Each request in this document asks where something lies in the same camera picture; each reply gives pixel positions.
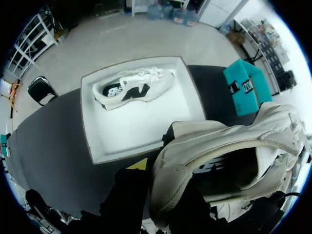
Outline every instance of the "white wall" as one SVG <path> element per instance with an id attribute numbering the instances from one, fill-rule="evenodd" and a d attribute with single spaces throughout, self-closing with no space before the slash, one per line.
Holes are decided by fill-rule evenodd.
<path id="1" fill-rule="evenodd" d="M 208 0 L 203 6 L 199 22 L 220 27 L 241 0 Z"/>
<path id="2" fill-rule="evenodd" d="M 312 133 L 312 108 L 309 104 L 312 101 L 312 78 L 298 42 L 284 21 L 262 0 L 249 0 L 234 18 L 242 20 L 246 17 L 255 23 L 266 18 L 280 34 L 289 51 L 288 56 L 290 58 L 290 61 L 284 64 L 283 67 L 286 71 L 293 71 L 297 86 L 292 91 L 287 90 L 282 95 L 274 96 L 273 100 L 294 105 L 306 124 L 307 132 Z"/>
<path id="3" fill-rule="evenodd" d="M 5 75 L 5 79 L 9 82 L 13 82 L 16 78 Z M 0 94 L 8 95 L 3 86 L 0 86 Z M 5 123 L 8 121 L 11 115 L 11 105 L 8 99 L 5 97 L 0 97 L 0 134 L 5 134 Z"/>

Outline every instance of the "teal box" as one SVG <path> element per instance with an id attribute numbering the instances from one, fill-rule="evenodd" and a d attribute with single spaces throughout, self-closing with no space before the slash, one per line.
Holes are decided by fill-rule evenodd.
<path id="1" fill-rule="evenodd" d="M 7 137 L 6 135 L 0 136 L 0 142 L 1 142 L 1 153 L 3 156 L 7 156 L 6 148 L 7 148 Z"/>
<path id="2" fill-rule="evenodd" d="M 269 85 L 262 71 L 239 59 L 223 71 L 238 116 L 254 113 L 266 101 L 272 101 Z"/>

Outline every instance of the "box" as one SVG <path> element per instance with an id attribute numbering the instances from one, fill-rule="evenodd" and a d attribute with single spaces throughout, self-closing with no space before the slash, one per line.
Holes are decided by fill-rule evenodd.
<path id="1" fill-rule="evenodd" d="M 239 59 L 223 73 L 238 116 L 255 113 L 263 102 L 272 101 L 267 80 L 256 66 Z"/>
<path id="2" fill-rule="evenodd" d="M 173 86 L 160 97 L 131 101 L 107 111 L 97 102 L 92 86 L 120 71 L 157 67 L 172 70 Z M 205 120 L 193 78 L 181 57 L 154 57 L 112 65 L 81 80 L 83 127 L 94 164 L 119 160 L 163 146 L 161 141 L 174 121 Z"/>
<path id="3" fill-rule="evenodd" d="M 245 36 L 242 33 L 230 31 L 227 34 L 228 39 L 235 45 L 242 45 L 245 42 Z"/>

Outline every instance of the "gray floor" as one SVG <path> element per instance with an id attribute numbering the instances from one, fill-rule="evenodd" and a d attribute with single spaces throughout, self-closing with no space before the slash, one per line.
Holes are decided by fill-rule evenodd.
<path id="1" fill-rule="evenodd" d="M 51 47 L 22 77 L 16 98 L 13 128 L 40 106 L 27 93 L 37 76 L 48 78 L 60 94 L 80 87 L 81 77 L 119 62 L 153 56 L 182 56 L 187 64 L 229 66 L 239 55 L 215 28 L 194 28 L 172 21 L 148 21 L 146 15 L 93 18 L 74 28 L 68 38 Z"/>

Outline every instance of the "sneaker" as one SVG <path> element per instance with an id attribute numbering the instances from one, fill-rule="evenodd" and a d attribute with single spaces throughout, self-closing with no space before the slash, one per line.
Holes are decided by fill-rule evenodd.
<path id="1" fill-rule="evenodd" d="M 151 101 L 164 94 L 174 83 L 169 70 L 139 68 L 123 71 L 93 85 L 95 99 L 106 110 L 112 110 L 129 101 Z"/>
<path id="2" fill-rule="evenodd" d="M 303 146 L 311 152 L 296 110 L 274 102 L 263 103 L 249 126 L 207 120 L 175 122 L 171 127 L 175 139 L 153 166 L 150 213 L 161 229 L 167 228 L 168 212 L 179 202 L 193 171 L 206 162 L 217 158 L 220 163 L 219 170 L 207 167 L 214 175 L 201 186 L 205 200 L 215 206 L 277 191 L 293 166 L 290 155 L 298 157 Z"/>

